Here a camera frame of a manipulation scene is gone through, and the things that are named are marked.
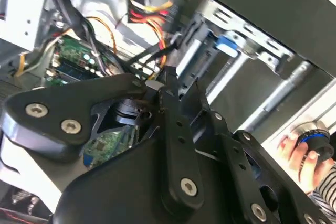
yellow wire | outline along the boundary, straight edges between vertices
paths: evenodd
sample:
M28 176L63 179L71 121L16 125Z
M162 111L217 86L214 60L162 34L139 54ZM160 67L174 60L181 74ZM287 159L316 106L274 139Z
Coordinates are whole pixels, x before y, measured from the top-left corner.
M116 44L116 39L115 39L115 37L114 37L114 34L113 34L111 28L110 28L110 27L109 27L109 26L108 26L102 19L100 19L100 18L98 18L98 17L87 17L87 18L88 18L88 19L96 20L96 21L98 21L99 23L103 24L104 27L110 32L110 34L111 34L111 38L112 38L112 41L113 41L113 52L114 52L115 54L117 54L117 44Z
M157 26L156 26L156 24L153 23L150 19L148 19L147 22L148 22L150 25L153 26L153 30L155 31L155 33L156 33L157 36L159 37L159 40L160 40L160 43L162 44L162 47L165 48L165 47L166 47L166 44L165 44L165 42L164 42L164 39L163 39L163 37L162 37L161 32L159 31L159 29L158 29ZM160 69L163 68L163 66L164 66L165 63L166 63L166 60L167 60L167 56L164 55L163 58L162 58L161 64L160 64L160 66L159 66ZM154 79L155 75L156 75L156 73L153 72L153 73L148 77L148 80L152 80L152 79Z
M168 9L169 7L172 7L172 6L173 6L173 2L171 0L168 0L166 3L162 4L161 6L145 6L144 10L155 13L160 10Z
M165 2L164 4L160 5L160 6L145 6L142 5L134 0L131 0L131 3L136 6L139 9L145 10L147 12L151 12L151 13L155 13L158 12L160 10L164 10L164 9L168 9L169 7L172 7L174 2L172 2L171 0L168 0L167 2Z
M14 76L19 77L25 69L26 54L20 55L20 64Z

hand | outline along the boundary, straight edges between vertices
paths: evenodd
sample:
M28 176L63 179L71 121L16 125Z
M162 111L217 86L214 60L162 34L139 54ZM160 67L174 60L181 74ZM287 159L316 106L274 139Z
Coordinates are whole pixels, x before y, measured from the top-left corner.
M318 154L310 151L300 170L300 165L308 150L307 143L300 143L296 148L298 135L292 134L282 140L277 149L276 160L295 183L306 193L314 191L333 166L330 158L317 166Z

silver screw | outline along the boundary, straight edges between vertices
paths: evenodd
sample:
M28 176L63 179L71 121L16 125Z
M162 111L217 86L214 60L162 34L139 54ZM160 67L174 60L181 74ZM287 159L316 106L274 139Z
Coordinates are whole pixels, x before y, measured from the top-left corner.
M249 140L249 141L251 140L251 136L248 133L244 132L243 136L246 140Z
M42 104L32 103L26 107L26 113L34 118L42 118L48 114L48 109Z
M218 119L218 120L222 120L223 117L219 114L219 113L215 113L215 117Z
M140 81L132 81L132 83L137 87L141 87Z
M184 191L188 196L195 196L197 194L197 187L195 183L189 178L182 178L181 179L181 189Z
M174 96L174 93L171 90L168 89L166 92L168 95L171 95L172 97Z
M316 224L316 222L313 220L313 218L310 217L309 214L304 214L304 218L306 219L306 222L308 224Z
M55 26L59 29L63 29L64 28L64 23L62 21L56 21Z
M259 206L257 203L253 203L251 205L251 209L253 214L261 221L261 222L266 222L267 216L265 211L261 206Z
M82 129L82 126L76 120L66 119L61 123L61 128L65 133L77 134Z

blue ring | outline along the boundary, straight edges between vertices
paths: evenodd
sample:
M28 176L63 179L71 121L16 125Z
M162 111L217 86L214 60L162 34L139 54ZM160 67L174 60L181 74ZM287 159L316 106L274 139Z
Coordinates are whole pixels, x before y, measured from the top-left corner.
M322 134L322 133L316 133L316 134L313 134L313 135L310 135L310 136L305 137L304 139L301 140L300 143L306 142L308 139L310 139L310 138L312 138L312 137L315 137L315 136L325 136L325 137L327 137L326 135L324 135L324 134Z

green circuit board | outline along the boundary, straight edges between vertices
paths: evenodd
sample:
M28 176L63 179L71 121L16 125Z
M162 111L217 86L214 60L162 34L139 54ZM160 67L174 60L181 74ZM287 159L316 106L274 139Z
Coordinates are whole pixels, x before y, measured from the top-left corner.
M90 167L94 168L101 165L127 150L130 142L132 142L130 136L132 136L134 130L133 127L126 126L120 132L105 133L91 141L84 152L92 157Z
M85 66L89 66L90 69L98 69L96 63L92 63L93 56L91 55L91 50L81 43L76 41L71 37L65 36L55 47L54 57L57 57L57 60L62 61L66 59L71 61L71 64L67 64L67 68L55 68L52 63L49 65L49 70L66 70L64 72L67 76L74 74L72 77L76 77L77 80L82 80L80 77L98 78L92 72L86 71ZM44 86L61 86L68 83L67 80L64 80L64 75L57 74L55 76L45 76ZM84 161L85 165L88 168L94 168L114 156L119 155L123 151L129 148L129 145L133 142L132 137L135 136L135 128L127 126L123 128L120 132L109 132L101 134L97 139L90 141L85 150L84 150Z

